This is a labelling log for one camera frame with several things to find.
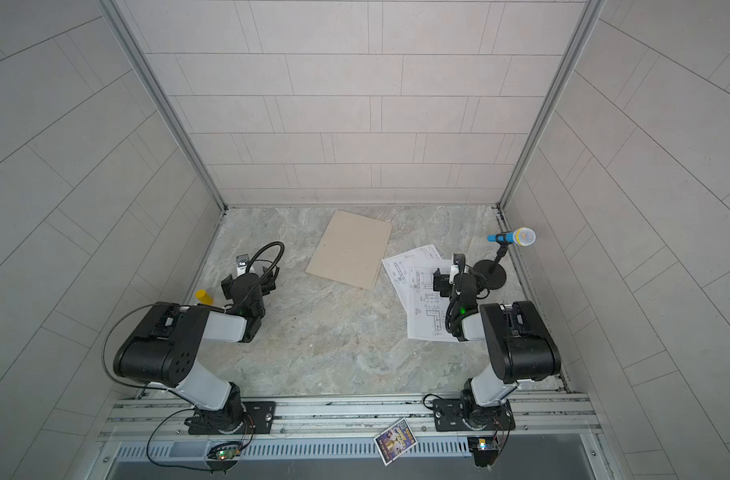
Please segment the beige paper folder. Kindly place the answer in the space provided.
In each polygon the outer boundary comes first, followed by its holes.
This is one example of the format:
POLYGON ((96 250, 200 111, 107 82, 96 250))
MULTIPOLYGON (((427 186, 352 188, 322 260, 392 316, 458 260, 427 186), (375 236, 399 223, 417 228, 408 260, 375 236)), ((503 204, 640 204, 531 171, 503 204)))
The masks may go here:
POLYGON ((389 222, 337 210, 306 273, 373 290, 391 231, 389 222))

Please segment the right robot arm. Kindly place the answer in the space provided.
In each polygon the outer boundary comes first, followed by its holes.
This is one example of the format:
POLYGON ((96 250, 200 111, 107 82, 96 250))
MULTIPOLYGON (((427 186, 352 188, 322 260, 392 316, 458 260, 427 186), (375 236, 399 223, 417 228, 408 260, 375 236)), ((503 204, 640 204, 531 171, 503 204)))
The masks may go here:
POLYGON ((460 342, 484 342, 489 358, 485 369, 466 381, 459 398, 432 401, 440 432, 513 430, 508 397, 521 381, 541 381, 561 368, 558 348, 535 305, 480 305, 478 295, 485 287, 482 274, 455 265, 449 274, 433 274, 433 290, 449 300, 446 331, 460 342))

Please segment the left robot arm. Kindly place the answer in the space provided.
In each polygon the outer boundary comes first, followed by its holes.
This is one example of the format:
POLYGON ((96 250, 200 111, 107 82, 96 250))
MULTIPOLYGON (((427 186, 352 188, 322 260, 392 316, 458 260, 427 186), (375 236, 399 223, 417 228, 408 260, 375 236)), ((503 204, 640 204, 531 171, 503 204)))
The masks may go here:
POLYGON ((154 304, 119 348, 116 375, 146 383, 186 400, 193 413, 185 420, 191 435, 254 433, 270 403, 247 406, 240 388, 208 370, 198 360, 204 342, 249 343, 266 314, 263 297, 276 288, 279 268, 252 268, 222 281, 226 309, 208 305, 154 304))

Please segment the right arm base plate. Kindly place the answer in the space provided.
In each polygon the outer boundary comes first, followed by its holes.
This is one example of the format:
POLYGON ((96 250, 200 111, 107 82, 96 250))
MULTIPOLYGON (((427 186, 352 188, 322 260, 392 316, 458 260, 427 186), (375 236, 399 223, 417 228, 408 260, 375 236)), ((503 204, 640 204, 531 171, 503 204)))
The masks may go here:
POLYGON ((434 398, 429 408, 438 432, 511 432, 516 428, 508 402, 480 407, 471 400, 434 398))

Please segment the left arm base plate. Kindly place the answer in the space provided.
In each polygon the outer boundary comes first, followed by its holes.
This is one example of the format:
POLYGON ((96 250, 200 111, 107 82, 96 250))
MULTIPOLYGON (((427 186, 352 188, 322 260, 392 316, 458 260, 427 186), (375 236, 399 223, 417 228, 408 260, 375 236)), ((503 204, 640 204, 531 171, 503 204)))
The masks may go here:
POLYGON ((248 401, 227 404, 219 411, 195 409, 184 421, 189 435, 268 434, 277 404, 273 401, 248 401))

